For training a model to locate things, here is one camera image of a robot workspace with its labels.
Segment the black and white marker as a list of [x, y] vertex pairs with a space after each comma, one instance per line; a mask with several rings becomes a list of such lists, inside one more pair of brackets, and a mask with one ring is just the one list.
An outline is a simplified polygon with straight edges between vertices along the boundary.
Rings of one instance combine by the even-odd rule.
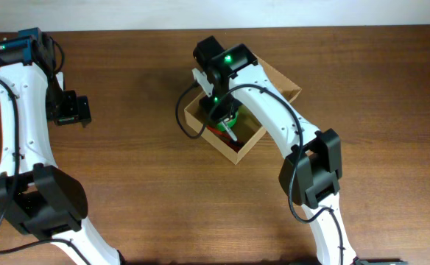
[[230, 138], [233, 141], [238, 141], [238, 138], [236, 137], [235, 133], [232, 131], [232, 129], [228, 126], [228, 124], [225, 121], [222, 121], [222, 126], [225, 129], [225, 132], [230, 136]]

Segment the green tape roll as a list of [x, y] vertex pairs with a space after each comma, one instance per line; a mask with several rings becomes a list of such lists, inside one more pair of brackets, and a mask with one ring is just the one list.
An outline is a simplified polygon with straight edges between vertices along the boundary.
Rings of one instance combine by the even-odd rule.
[[[238, 112], [238, 111], [236, 111], [234, 115], [232, 115], [232, 116], [231, 116], [231, 117], [229, 117], [229, 118], [226, 118], [226, 119], [224, 120], [224, 123], [225, 123], [226, 127], [232, 128], [232, 127], [236, 124], [236, 122], [237, 122], [238, 115], [239, 115], [239, 112]], [[219, 131], [221, 131], [221, 132], [225, 132], [225, 131], [226, 131], [226, 128], [225, 128], [225, 126], [223, 125], [223, 123], [222, 123], [222, 122], [218, 123], [218, 124], [216, 125], [216, 128], [217, 128]]]

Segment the orange utility knife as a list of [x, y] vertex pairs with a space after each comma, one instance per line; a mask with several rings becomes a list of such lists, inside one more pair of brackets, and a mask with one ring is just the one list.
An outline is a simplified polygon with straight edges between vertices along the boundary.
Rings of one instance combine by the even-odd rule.
[[234, 141], [226, 132], [222, 132], [210, 126], [207, 126], [206, 128], [210, 130], [217, 138], [227, 144], [235, 152], [238, 152], [244, 146], [244, 142]]

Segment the brown cardboard box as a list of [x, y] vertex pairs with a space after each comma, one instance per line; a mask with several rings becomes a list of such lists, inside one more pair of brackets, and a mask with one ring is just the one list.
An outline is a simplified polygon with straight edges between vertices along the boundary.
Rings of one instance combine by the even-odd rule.
[[[267, 77], [272, 81], [275, 89], [286, 101], [293, 103], [301, 92], [301, 88], [260, 57], [258, 57], [258, 62], [263, 66]], [[196, 131], [202, 128], [202, 123], [205, 118], [203, 109], [199, 106], [199, 100], [203, 98], [204, 95], [204, 92], [200, 93], [184, 108], [184, 116], [187, 125]], [[256, 120], [255, 116], [250, 112], [250, 109], [245, 106], [239, 108], [238, 120], [233, 126], [233, 130], [238, 139], [244, 142], [244, 146], [238, 152], [231, 149], [207, 128], [204, 130], [201, 138], [205, 139], [210, 145], [221, 152], [228, 160], [237, 164], [264, 136], [267, 130], [261, 126], [261, 123]]]

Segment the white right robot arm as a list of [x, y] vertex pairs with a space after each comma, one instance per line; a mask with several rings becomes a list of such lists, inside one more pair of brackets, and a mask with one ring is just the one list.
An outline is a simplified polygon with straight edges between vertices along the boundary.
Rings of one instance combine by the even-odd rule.
[[194, 79], [205, 93], [205, 123], [220, 124], [232, 119], [239, 107], [247, 108], [282, 154], [279, 183], [293, 217], [311, 228], [318, 262], [357, 262], [339, 209], [342, 154], [338, 134], [332, 129], [322, 131], [303, 118], [244, 44], [224, 49], [210, 36], [196, 45], [193, 56], [199, 65]]

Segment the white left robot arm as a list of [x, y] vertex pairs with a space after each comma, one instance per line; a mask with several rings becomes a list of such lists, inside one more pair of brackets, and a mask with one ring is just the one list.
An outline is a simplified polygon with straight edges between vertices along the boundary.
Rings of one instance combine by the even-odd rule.
[[97, 232], [82, 184], [60, 170], [49, 122], [91, 122], [86, 96], [66, 88], [60, 45], [38, 28], [0, 41], [0, 222], [53, 244], [77, 264], [123, 264], [122, 254]]

